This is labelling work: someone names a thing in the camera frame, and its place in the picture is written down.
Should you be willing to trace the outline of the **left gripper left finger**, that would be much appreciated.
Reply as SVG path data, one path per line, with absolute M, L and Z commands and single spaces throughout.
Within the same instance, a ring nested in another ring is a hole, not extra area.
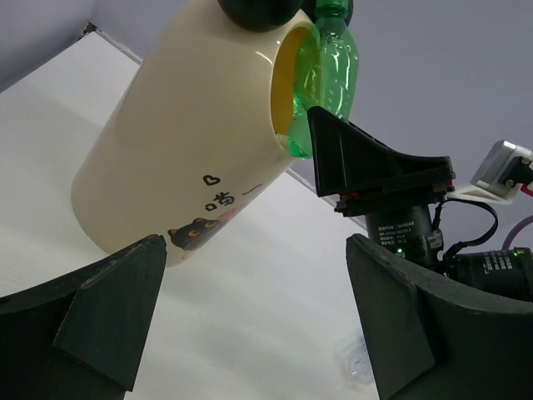
M 123 399 L 133 390 L 167 261 L 150 235 L 1 299 L 3 399 Z

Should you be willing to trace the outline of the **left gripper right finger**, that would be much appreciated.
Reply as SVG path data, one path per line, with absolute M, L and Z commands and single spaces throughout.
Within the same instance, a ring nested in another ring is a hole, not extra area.
M 346 263 L 382 399 L 529 399 L 532 306 L 468 287 L 367 237 Z

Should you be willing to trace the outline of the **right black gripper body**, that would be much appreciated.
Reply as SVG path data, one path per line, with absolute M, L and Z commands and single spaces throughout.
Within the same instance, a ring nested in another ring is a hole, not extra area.
M 422 267 L 437 263 L 444 247 L 441 230 L 433 226 L 429 206 L 454 189 L 450 182 L 387 191 L 384 187 L 344 193 L 335 211 L 345 217 L 363 216 L 371 241 Z

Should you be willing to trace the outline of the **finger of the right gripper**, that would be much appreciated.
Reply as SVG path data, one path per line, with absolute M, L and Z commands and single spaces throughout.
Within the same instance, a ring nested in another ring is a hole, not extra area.
M 311 107 L 307 116 L 320 197 L 348 193 L 414 195 L 452 184 L 454 171 L 447 156 L 398 152 L 322 107 Z

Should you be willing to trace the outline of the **green plastic bottle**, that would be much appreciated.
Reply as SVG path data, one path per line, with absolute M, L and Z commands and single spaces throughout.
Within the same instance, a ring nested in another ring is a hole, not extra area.
M 287 150 L 295 158 L 311 158 L 307 111 L 320 106 L 347 121 L 356 92 L 359 54 L 348 28 L 352 1 L 317 1 L 314 25 L 296 54 L 293 117 Z

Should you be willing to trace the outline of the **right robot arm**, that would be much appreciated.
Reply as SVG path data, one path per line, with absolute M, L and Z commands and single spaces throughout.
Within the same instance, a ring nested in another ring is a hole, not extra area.
M 531 301 L 529 248 L 511 247 L 508 237 L 499 250 L 463 252 L 488 242 L 497 221 L 480 237 L 450 247 L 441 231 L 446 203 L 470 204 L 495 217 L 494 205 L 511 203 L 519 192 L 531 195 L 530 149 L 496 142 L 470 185 L 455 188 L 447 156 L 398 152 L 322 107 L 312 107 L 307 116 L 317 194 L 337 195 L 336 212 L 364 218 L 368 237 L 399 258 L 484 292 Z

